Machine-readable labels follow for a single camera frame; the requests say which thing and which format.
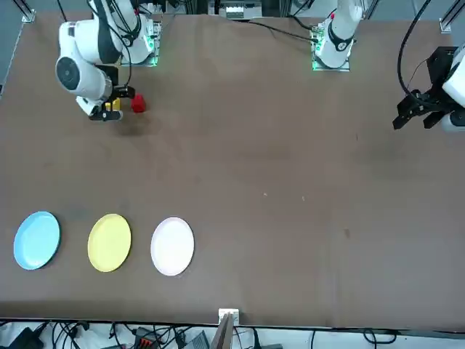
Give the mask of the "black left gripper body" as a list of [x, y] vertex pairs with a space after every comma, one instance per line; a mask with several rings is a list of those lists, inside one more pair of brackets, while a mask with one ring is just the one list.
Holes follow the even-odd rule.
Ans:
[[454, 54], [458, 47], [438, 47], [427, 59], [429, 78], [432, 83], [428, 93], [439, 105], [446, 105], [452, 99], [442, 88], [452, 66]]

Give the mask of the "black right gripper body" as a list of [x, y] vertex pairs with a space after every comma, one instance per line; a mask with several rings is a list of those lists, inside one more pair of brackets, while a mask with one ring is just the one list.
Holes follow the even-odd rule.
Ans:
[[115, 66], [107, 66], [106, 74], [108, 75], [112, 83], [112, 91], [108, 99], [114, 100], [117, 98], [118, 94], [118, 68]]

